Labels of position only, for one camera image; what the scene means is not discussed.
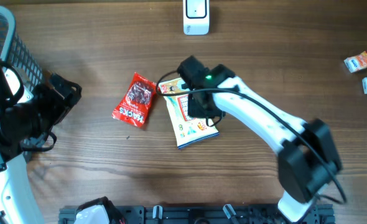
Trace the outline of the yellow snack bag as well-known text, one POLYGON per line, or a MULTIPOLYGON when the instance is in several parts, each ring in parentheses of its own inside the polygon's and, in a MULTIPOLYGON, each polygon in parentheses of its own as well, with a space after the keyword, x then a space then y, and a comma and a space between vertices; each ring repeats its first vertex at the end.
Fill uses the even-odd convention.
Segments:
MULTIPOLYGON (((159 83, 161 93, 173 94, 189 91, 182 86, 186 83, 181 78, 159 83)), ((216 127, 206 125, 205 118, 193 118, 188 115, 188 94, 164 96, 170 120, 174 129, 178 149, 191 143, 219 135, 216 127)))

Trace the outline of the red Hacks candy bag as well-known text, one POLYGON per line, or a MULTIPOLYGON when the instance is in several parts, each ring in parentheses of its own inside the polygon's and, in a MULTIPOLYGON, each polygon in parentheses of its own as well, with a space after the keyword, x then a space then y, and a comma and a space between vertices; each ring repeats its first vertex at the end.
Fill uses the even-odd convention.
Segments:
POLYGON ((141 128, 146 122, 155 93, 156 83, 135 72, 126 94, 112 112, 112 118, 141 128))

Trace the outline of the small orange box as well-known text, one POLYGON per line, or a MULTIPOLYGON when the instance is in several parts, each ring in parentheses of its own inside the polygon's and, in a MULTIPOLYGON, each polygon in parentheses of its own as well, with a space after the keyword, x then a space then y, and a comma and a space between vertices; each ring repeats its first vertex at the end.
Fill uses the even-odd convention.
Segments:
POLYGON ((367 52, 344 59, 344 64, 350 73, 355 73, 367 68, 367 52))

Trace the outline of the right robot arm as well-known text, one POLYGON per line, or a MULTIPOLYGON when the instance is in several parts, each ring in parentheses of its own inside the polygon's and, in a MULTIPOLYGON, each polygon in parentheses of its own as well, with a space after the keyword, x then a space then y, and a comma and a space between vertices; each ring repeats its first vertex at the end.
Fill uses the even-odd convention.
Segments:
POLYGON ((230 114, 272 149, 284 189, 277 208, 287 220, 301 220, 323 197, 328 184, 339 184, 342 162, 330 128, 322 120, 308 123, 280 110, 222 64, 209 69, 190 56, 177 73, 188 89, 189 116, 210 119, 230 114))

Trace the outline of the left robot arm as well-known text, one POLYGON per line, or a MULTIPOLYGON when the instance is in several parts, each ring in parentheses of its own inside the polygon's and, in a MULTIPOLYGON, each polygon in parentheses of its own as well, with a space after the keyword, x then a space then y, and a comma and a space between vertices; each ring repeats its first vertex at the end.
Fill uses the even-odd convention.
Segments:
POLYGON ((44 217, 32 193, 25 152, 47 152, 47 138, 56 140, 52 128, 60 123, 81 98, 81 86, 56 73, 50 84, 38 84, 24 103, 24 85, 13 93, 4 70, 17 73, 0 61, 0 223, 43 223, 44 217))

